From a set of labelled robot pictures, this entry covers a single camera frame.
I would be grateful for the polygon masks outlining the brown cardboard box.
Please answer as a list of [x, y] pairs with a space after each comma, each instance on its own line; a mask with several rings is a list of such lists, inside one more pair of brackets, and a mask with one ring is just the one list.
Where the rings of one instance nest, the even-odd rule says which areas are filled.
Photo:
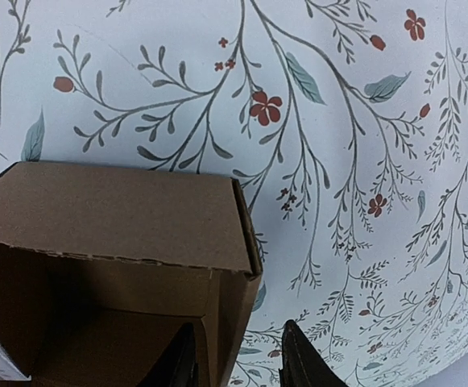
[[0, 173], [0, 344], [31, 381], [136, 386], [191, 323], [225, 386], [263, 273], [239, 182], [18, 162]]

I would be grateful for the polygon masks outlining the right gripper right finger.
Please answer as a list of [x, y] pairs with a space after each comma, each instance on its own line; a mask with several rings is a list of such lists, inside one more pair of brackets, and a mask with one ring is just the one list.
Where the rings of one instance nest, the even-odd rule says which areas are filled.
[[281, 344], [281, 386], [342, 387], [342, 380], [323, 361], [294, 320], [284, 324]]

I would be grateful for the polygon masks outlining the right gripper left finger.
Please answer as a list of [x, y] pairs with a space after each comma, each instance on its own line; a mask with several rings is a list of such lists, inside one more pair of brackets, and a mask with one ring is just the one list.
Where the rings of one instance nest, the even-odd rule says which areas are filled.
[[193, 325], [183, 324], [143, 378], [145, 387], [198, 386], [196, 338]]

